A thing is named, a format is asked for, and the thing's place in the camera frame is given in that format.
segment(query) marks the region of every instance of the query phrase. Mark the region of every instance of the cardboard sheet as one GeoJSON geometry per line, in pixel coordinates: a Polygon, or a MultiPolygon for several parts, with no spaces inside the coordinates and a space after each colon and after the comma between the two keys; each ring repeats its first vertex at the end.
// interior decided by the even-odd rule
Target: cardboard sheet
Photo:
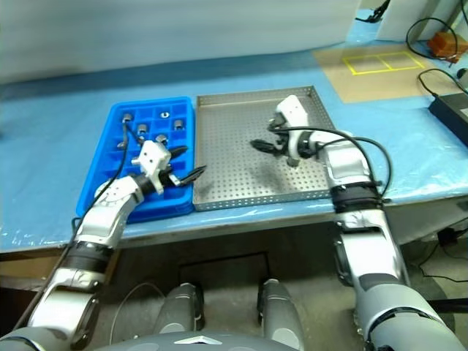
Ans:
{"type": "MultiPolygon", "coordinates": [[[[430,60],[411,53],[405,45],[326,49],[313,54],[343,102],[429,94],[417,76],[435,68],[430,60]]],[[[459,92],[440,72],[426,73],[423,80],[438,94],[459,92]]]]}

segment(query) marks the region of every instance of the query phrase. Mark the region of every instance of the orange object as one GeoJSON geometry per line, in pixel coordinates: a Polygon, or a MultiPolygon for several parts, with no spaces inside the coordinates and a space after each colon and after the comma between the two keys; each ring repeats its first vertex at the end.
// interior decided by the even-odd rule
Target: orange object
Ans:
{"type": "MultiPolygon", "coordinates": [[[[461,36],[456,35],[457,52],[456,56],[447,59],[447,61],[456,63],[461,55],[468,50],[468,42],[461,36]]],[[[436,57],[449,57],[455,54],[455,39],[451,33],[438,31],[432,39],[427,42],[427,45],[436,57]]]]}

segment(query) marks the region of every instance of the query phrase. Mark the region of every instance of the white wall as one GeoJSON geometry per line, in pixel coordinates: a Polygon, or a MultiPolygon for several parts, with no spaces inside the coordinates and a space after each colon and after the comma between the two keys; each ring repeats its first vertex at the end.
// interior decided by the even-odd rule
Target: white wall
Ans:
{"type": "MultiPolygon", "coordinates": [[[[379,40],[403,41],[410,26],[424,17],[436,17],[447,20],[454,11],[459,0],[391,0],[387,12],[377,33],[379,40]],[[434,11],[427,13],[426,9],[434,6],[434,11]]],[[[443,25],[435,20],[426,23],[420,39],[430,39],[443,25]]]]}
{"type": "Polygon", "coordinates": [[[1,0],[0,82],[330,45],[359,3],[1,0]]]}

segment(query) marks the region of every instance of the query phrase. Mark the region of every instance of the cable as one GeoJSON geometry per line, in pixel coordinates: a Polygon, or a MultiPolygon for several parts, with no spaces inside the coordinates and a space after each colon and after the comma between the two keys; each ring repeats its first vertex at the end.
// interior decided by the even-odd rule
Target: cable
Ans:
{"type": "Polygon", "coordinates": [[[102,194],[105,193],[105,191],[109,188],[109,186],[117,179],[117,177],[120,175],[122,169],[124,168],[124,165],[125,165],[125,159],[127,157],[127,149],[128,149],[128,136],[127,136],[127,131],[130,130],[130,128],[127,127],[127,124],[126,123],[122,123],[122,129],[123,129],[123,133],[124,133],[124,136],[123,136],[123,141],[124,141],[124,153],[122,155],[122,160],[121,160],[121,163],[120,165],[118,166],[118,169],[116,171],[116,174],[114,174],[114,176],[108,181],[108,183],[102,188],[102,190],[99,192],[99,194],[94,197],[93,201],[91,202],[91,204],[88,206],[88,208],[86,209],[84,215],[80,217],[75,217],[72,219],[72,237],[70,238],[70,240],[68,241],[67,245],[64,247],[64,250],[62,251],[59,259],[57,260],[56,264],[53,266],[52,268],[52,271],[50,272],[48,278],[45,280],[44,284],[41,286],[41,288],[36,292],[36,295],[34,295],[33,299],[31,300],[31,302],[29,303],[28,307],[26,308],[26,310],[22,313],[20,319],[16,322],[15,326],[13,327],[13,331],[18,329],[20,326],[22,326],[25,322],[25,319],[33,312],[33,309],[36,307],[37,303],[39,302],[40,298],[42,297],[42,295],[44,294],[44,291],[46,289],[46,287],[48,287],[48,285],[50,284],[52,278],[53,278],[53,275],[54,273],[57,271],[57,269],[61,266],[61,264],[63,263],[65,257],[67,256],[68,252],[70,251],[70,249],[72,248],[73,246],[73,243],[75,241],[75,238],[76,238],[76,235],[77,235],[77,232],[78,232],[78,228],[80,228],[80,226],[82,225],[83,223],[83,218],[85,217],[85,215],[89,212],[89,210],[91,210],[91,208],[94,206],[94,204],[96,203],[96,201],[98,201],[98,199],[102,196],[102,194]]]}
{"type": "MultiPolygon", "coordinates": [[[[354,140],[357,140],[357,141],[362,141],[362,142],[365,142],[365,143],[372,144],[372,145],[378,147],[378,149],[383,153],[383,155],[385,157],[385,160],[387,162],[387,169],[388,169],[387,181],[386,181],[384,189],[382,190],[382,193],[380,195],[380,196],[383,197],[385,195],[385,193],[387,192],[387,190],[388,190],[388,188],[389,188],[389,186],[390,186],[390,184],[392,182],[392,177],[393,177],[393,166],[392,166],[392,161],[391,161],[390,155],[388,154],[387,150],[385,150],[385,148],[383,147],[382,144],[378,143],[377,141],[375,141],[373,139],[370,139],[368,137],[353,137],[353,138],[354,138],[354,140]]],[[[318,148],[317,151],[319,151],[319,150],[323,149],[324,147],[329,146],[331,144],[338,143],[338,142],[345,141],[345,140],[346,139],[338,139],[338,140],[331,141],[329,143],[322,144],[322,145],[320,145],[320,147],[318,148]]]]}
{"type": "Polygon", "coordinates": [[[422,76],[425,75],[427,72],[431,72],[431,71],[437,71],[437,72],[441,72],[443,73],[444,75],[446,75],[447,77],[449,77],[455,84],[456,86],[458,86],[460,88],[461,91],[463,91],[465,94],[468,94],[468,90],[466,90],[458,81],[457,79],[455,79],[455,77],[453,77],[450,73],[444,71],[443,69],[440,69],[440,68],[430,68],[430,69],[427,69],[425,71],[422,71],[419,75],[418,75],[418,80],[420,81],[421,85],[423,86],[423,88],[429,92],[433,97],[438,97],[439,95],[437,93],[434,93],[423,81],[423,78],[422,76]]]}
{"type": "Polygon", "coordinates": [[[374,10],[374,13],[367,17],[367,19],[363,18],[355,18],[355,20],[360,20],[361,22],[366,23],[377,23],[382,19],[384,12],[387,10],[388,5],[390,4],[390,0],[385,0],[383,4],[381,4],[378,8],[374,10]]]}
{"type": "Polygon", "coordinates": [[[41,349],[30,339],[26,338],[25,336],[19,336],[19,335],[13,335],[13,336],[8,336],[0,341],[21,341],[24,344],[28,345],[30,348],[32,348],[35,351],[41,351],[41,349]]]}
{"type": "Polygon", "coordinates": [[[463,13],[463,18],[465,19],[465,22],[468,26],[468,17],[467,17],[467,13],[465,12],[465,4],[463,0],[460,0],[460,6],[461,6],[461,13],[463,13]]]}
{"type": "Polygon", "coordinates": [[[452,27],[450,27],[445,21],[439,19],[439,18],[435,18],[435,17],[426,17],[426,18],[421,18],[420,20],[417,20],[416,22],[413,23],[412,26],[410,26],[410,28],[408,29],[407,31],[407,36],[406,36],[406,39],[405,39],[405,42],[407,44],[407,47],[410,51],[412,51],[413,53],[415,53],[416,55],[419,55],[419,56],[422,56],[422,57],[425,57],[426,59],[439,59],[441,61],[444,61],[444,60],[448,60],[448,59],[452,59],[453,57],[455,57],[458,53],[458,37],[456,36],[455,34],[455,31],[452,29],[452,27]],[[445,28],[447,28],[453,35],[453,38],[455,40],[455,53],[453,55],[450,55],[450,56],[430,56],[430,55],[426,55],[425,53],[421,53],[420,51],[416,51],[413,46],[411,46],[410,44],[410,33],[411,33],[411,30],[413,30],[413,28],[418,25],[419,23],[425,21],[425,20],[436,20],[437,22],[440,22],[441,24],[443,24],[445,26],[445,28]]]}
{"type": "Polygon", "coordinates": [[[135,139],[135,141],[136,141],[138,144],[143,145],[143,143],[144,143],[143,140],[140,139],[140,137],[137,135],[137,133],[135,133],[134,130],[132,130],[131,128],[129,128],[129,132],[130,132],[130,134],[133,136],[133,138],[135,139]]]}
{"type": "Polygon", "coordinates": [[[463,236],[463,235],[465,235],[465,234],[467,234],[467,233],[468,233],[468,228],[465,229],[465,230],[459,230],[459,231],[457,232],[457,236],[456,236],[456,237],[457,237],[457,238],[460,238],[461,236],[463,236]]]}
{"type": "Polygon", "coordinates": [[[118,314],[120,313],[120,310],[122,309],[122,307],[124,306],[124,304],[127,302],[127,300],[130,298],[130,296],[133,295],[133,293],[135,291],[137,291],[138,289],[140,289],[141,287],[152,287],[154,291],[156,291],[162,298],[163,300],[166,299],[165,295],[162,293],[162,291],[153,283],[150,283],[150,282],[143,282],[143,283],[139,283],[138,285],[136,285],[135,287],[133,287],[133,289],[131,289],[127,295],[124,297],[124,299],[122,300],[122,302],[120,302],[120,305],[118,305],[118,308],[117,308],[117,311],[116,311],[116,315],[114,316],[113,320],[112,320],[112,324],[110,325],[110,335],[109,335],[109,345],[112,344],[112,340],[113,340],[113,337],[114,337],[114,330],[116,328],[116,322],[117,322],[117,317],[118,317],[118,314]]]}
{"type": "Polygon", "coordinates": [[[273,133],[277,133],[277,132],[291,132],[291,131],[294,131],[294,130],[311,130],[313,132],[327,132],[327,133],[331,133],[331,134],[335,134],[335,135],[338,135],[348,141],[350,141],[356,148],[358,148],[358,150],[362,153],[364,159],[366,160],[367,162],[367,165],[369,166],[369,177],[371,179],[371,182],[374,183],[374,184],[378,184],[376,181],[375,181],[375,176],[374,176],[374,171],[372,170],[372,165],[371,165],[371,162],[370,162],[370,158],[369,156],[367,155],[366,151],[363,149],[363,147],[356,141],[356,139],[354,137],[350,137],[348,134],[344,133],[344,132],[340,132],[338,130],[333,130],[333,129],[326,129],[326,128],[317,128],[317,127],[288,127],[288,128],[273,128],[273,127],[269,127],[268,128],[268,131],[269,132],[273,132],[273,133]]]}
{"type": "Polygon", "coordinates": [[[453,278],[450,278],[449,276],[435,276],[435,275],[432,275],[432,274],[426,274],[426,272],[423,270],[423,265],[428,262],[432,256],[434,256],[434,253],[435,251],[437,250],[437,247],[439,247],[439,243],[437,243],[434,248],[432,249],[431,253],[429,254],[428,257],[426,257],[423,262],[419,263],[418,264],[418,268],[420,269],[421,273],[423,274],[424,277],[426,278],[442,278],[442,279],[447,279],[447,280],[450,280],[451,282],[454,282],[454,283],[468,283],[468,279],[463,279],[463,280],[457,280],[457,279],[453,279],[453,278]]]}

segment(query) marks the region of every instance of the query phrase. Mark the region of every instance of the table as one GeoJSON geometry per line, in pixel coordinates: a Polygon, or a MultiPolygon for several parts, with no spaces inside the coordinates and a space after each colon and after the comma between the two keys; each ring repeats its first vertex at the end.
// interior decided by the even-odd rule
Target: table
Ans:
{"type": "MultiPolygon", "coordinates": [[[[342,45],[369,45],[377,25],[357,22],[342,45]]],[[[463,66],[455,65],[452,72],[463,66]]],[[[313,85],[338,129],[389,151],[387,196],[399,242],[467,216],[468,150],[427,110],[431,97],[344,104],[311,51],[222,58],[14,83],[2,89],[0,252],[57,247],[71,236],[88,166],[117,102],[313,85]]],[[[385,163],[371,152],[378,179],[385,163]]],[[[128,225],[124,246],[330,220],[329,199],[259,205],[128,225]]]]}

